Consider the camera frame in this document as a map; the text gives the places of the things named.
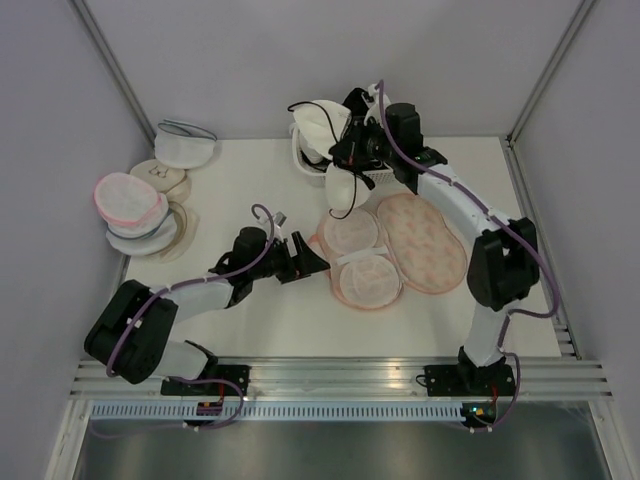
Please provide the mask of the floral peach laundry bag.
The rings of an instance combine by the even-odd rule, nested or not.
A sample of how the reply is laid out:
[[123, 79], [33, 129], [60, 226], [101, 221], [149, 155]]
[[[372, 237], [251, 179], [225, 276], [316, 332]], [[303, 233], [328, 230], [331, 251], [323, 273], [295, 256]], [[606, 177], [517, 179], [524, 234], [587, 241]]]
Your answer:
[[408, 193], [388, 196], [373, 210], [356, 208], [344, 219], [326, 215], [309, 244], [330, 265], [334, 296], [360, 310], [388, 307], [406, 287], [445, 294], [467, 270], [463, 244], [441, 212]]

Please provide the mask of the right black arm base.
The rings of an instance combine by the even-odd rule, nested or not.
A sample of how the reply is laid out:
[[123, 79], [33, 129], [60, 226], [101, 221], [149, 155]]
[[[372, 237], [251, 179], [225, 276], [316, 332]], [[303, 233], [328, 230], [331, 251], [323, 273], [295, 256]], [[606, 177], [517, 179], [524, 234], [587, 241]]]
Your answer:
[[516, 391], [511, 367], [500, 362], [482, 368], [463, 364], [427, 365], [424, 375], [430, 397], [505, 397]]

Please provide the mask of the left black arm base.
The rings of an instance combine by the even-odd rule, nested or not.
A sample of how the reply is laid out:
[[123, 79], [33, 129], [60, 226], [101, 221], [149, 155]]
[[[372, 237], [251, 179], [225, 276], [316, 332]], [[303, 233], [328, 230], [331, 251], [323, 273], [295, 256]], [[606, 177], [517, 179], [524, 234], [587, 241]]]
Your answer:
[[163, 396], [240, 397], [247, 394], [250, 371], [251, 367], [243, 364], [210, 365], [196, 379], [197, 384], [170, 378], [162, 382], [160, 392]]

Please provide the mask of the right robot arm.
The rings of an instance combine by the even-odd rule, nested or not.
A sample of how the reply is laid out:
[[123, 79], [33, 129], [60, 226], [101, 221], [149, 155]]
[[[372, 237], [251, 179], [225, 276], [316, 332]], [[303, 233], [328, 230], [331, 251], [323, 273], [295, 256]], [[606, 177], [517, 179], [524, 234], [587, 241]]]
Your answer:
[[470, 244], [466, 282], [476, 307], [458, 355], [456, 381], [469, 395], [482, 393], [493, 381], [492, 371], [506, 361], [502, 341], [507, 315], [540, 279], [534, 223], [490, 209], [459, 180], [447, 159], [425, 145], [414, 105], [385, 105], [372, 114], [332, 102], [326, 110], [329, 140], [319, 151], [331, 162], [325, 192], [332, 209], [346, 212], [362, 205], [358, 196], [374, 188], [365, 167], [379, 162], [414, 195], [443, 212]]

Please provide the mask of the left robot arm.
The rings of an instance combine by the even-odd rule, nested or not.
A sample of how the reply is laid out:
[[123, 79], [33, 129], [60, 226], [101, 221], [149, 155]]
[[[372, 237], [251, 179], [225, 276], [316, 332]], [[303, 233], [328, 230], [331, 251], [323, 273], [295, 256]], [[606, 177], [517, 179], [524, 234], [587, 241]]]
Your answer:
[[109, 376], [133, 385], [154, 374], [182, 377], [195, 395], [209, 395], [218, 384], [215, 357], [192, 341], [172, 341], [174, 325], [238, 305], [257, 280], [274, 277], [284, 285], [330, 269], [298, 231], [291, 239], [294, 254], [286, 240], [245, 227], [204, 277], [157, 291], [137, 280], [122, 283], [87, 334], [84, 351]]

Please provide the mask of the white plastic laundry basket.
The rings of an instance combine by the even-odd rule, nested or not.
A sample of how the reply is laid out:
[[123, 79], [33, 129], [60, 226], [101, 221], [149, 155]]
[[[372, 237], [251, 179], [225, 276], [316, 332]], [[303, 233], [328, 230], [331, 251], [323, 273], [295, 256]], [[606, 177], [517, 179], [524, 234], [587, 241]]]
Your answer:
[[[289, 126], [289, 133], [291, 134], [291, 155], [294, 167], [306, 179], [308, 184], [313, 187], [323, 187], [325, 185], [326, 168], [310, 165], [306, 162], [300, 142], [302, 136], [294, 123]], [[364, 174], [373, 180], [376, 185], [390, 183], [395, 180], [393, 171], [389, 168], [365, 170]]]

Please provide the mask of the black bra in basket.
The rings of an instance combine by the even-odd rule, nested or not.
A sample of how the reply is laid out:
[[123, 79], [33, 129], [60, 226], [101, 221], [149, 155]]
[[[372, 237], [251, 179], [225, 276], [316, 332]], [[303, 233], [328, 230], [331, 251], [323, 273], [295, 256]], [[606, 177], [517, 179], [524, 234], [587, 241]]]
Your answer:
[[365, 93], [365, 89], [356, 87], [347, 95], [345, 100], [342, 102], [342, 105], [350, 111], [351, 119], [363, 125], [366, 125], [364, 123], [364, 119], [367, 111], [367, 106], [363, 99], [363, 95]]

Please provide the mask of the beige flat laundry bag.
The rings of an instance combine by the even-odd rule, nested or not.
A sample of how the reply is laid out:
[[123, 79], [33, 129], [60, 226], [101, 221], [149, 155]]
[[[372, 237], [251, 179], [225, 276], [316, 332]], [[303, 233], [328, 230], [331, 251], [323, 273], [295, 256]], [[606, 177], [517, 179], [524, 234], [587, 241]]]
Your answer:
[[176, 221], [177, 231], [174, 239], [162, 250], [147, 256], [147, 259], [158, 263], [169, 263], [181, 257], [195, 239], [200, 217], [190, 207], [177, 202], [170, 202], [169, 207]]

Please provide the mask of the grey trimmed mesh bag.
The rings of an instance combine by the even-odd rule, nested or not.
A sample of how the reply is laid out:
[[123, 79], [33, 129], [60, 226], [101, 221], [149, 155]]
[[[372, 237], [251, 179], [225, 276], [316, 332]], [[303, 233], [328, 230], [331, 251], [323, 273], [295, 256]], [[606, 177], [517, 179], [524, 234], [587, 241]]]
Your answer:
[[107, 229], [106, 239], [117, 251], [129, 256], [147, 256], [166, 248], [176, 237], [178, 225], [174, 212], [169, 209], [162, 221], [143, 235], [124, 237]]

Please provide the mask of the beige round laundry bag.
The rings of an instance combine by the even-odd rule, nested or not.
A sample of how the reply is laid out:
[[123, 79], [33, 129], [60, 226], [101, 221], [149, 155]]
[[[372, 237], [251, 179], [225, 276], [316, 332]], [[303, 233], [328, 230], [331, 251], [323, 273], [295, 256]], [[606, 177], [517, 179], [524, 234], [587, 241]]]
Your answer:
[[169, 202], [183, 203], [191, 194], [191, 179], [181, 168], [166, 166], [156, 159], [135, 165], [130, 174], [164, 194]]

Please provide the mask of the white mesh bag blue trim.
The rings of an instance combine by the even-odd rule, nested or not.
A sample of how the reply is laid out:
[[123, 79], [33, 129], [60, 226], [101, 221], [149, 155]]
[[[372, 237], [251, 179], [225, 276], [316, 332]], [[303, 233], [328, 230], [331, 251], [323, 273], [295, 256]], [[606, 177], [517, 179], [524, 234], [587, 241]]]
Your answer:
[[207, 129], [164, 119], [157, 124], [155, 159], [170, 168], [199, 168], [213, 158], [216, 143], [217, 136]]

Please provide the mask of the pink trimmed mesh bag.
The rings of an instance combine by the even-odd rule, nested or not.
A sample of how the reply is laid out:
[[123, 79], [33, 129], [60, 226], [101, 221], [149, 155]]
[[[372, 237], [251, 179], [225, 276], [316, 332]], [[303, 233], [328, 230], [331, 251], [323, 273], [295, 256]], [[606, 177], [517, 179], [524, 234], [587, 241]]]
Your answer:
[[160, 193], [144, 180], [116, 172], [103, 177], [95, 186], [94, 203], [99, 215], [117, 226], [141, 224], [160, 208]]

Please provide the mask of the right aluminium side rail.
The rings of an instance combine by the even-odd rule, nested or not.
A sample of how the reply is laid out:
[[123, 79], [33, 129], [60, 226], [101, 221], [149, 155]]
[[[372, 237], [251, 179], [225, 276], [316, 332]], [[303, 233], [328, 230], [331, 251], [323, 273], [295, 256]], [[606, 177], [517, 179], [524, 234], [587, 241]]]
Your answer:
[[523, 167], [517, 156], [514, 143], [509, 136], [505, 136], [500, 139], [500, 144], [519, 208], [521, 212], [536, 225], [538, 253], [551, 276], [551, 279], [548, 280], [544, 272], [541, 272], [541, 285], [547, 305], [550, 308], [555, 308], [551, 322], [556, 331], [561, 356], [573, 360], [582, 360], [583, 357], [576, 344], [567, 309], [562, 300], [561, 288], [555, 275], [553, 260], [548, 249], [542, 223], [537, 209], [534, 206], [533, 197], [529, 191], [529, 186]]

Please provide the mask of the right aluminium frame post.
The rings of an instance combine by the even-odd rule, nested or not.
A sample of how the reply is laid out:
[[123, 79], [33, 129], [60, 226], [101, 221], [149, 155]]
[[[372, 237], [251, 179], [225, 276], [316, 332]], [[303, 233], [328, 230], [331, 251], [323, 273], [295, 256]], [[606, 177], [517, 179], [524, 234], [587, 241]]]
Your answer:
[[579, 37], [585, 23], [590, 18], [594, 9], [598, 6], [598, 0], [581, 0], [571, 15], [549, 59], [538, 76], [516, 120], [505, 136], [506, 145], [513, 149], [517, 140], [521, 137], [531, 116], [536, 110], [545, 92], [550, 87], [558, 70], [569, 54], [573, 44]]

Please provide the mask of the left aluminium frame post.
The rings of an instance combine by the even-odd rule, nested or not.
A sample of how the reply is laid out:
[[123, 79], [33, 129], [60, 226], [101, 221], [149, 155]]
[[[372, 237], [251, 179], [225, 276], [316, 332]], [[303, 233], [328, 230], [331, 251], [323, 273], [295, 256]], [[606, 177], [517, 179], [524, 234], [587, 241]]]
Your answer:
[[103, 29], [99, 25], [91, 7], [85, 0], [69, 0], [68, 4], [76, 15], [84, 32], [88, 36], [94, 50], [106, 68], [109, 77], [135, 120], [135, 123], [142, 132], [146, 143], [152, 147], [155, 139], [155, 131], [152, 123], [131, 86], [117, 56], [111, 48], [109, 41], [103, 32]]

